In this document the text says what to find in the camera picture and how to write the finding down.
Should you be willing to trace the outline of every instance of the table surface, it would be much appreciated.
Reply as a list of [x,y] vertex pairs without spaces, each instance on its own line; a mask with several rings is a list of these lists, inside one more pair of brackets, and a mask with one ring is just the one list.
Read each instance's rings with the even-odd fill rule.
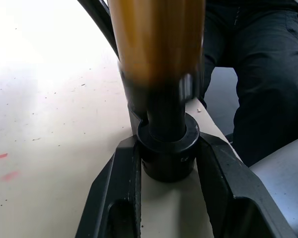
[[[187,112],[225,139],[197,100]],[[80,4],[0,0],[0,238],[74,237],[131,135],[116,56]],[[143,173],[142,225],[142,238],[213,237],[197,172],[174,184]]]

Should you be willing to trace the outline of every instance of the gray floor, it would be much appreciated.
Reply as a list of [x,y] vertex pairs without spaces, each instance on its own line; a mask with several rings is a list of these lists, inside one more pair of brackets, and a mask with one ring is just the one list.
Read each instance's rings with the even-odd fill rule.
[[234,129],[234,114],[239,106],[236,83],[237,76],[233,68],[217,67],[205,95],[208,112],[224,135],[233,133]]

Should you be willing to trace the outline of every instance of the black pants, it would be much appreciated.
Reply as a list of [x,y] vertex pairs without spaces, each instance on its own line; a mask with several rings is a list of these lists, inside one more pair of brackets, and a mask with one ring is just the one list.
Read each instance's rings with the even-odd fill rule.
[[237,74],[233,146],[247,166],[298,137],[298,12],[292,6],[209,0],[204,54],[202,98],[216,66]]

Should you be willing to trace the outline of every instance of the white table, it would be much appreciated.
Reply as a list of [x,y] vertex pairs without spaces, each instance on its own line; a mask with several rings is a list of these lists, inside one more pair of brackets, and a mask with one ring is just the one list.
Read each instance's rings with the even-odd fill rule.
[[[187,111],[225,139],[198,101]],[[131,134],[116,56],[80,4],[0,0],[0,238],[74,237],[91,183]],[[142,182],[142,238],[213,237],[196,171]]]

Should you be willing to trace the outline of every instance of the person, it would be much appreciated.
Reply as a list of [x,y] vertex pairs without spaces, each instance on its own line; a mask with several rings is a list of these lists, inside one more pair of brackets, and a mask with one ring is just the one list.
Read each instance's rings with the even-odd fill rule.
[[207,0],[204,31],[200,100],[216,66],[234,68],[233,147],[251,166],[298,138],[298,0]]

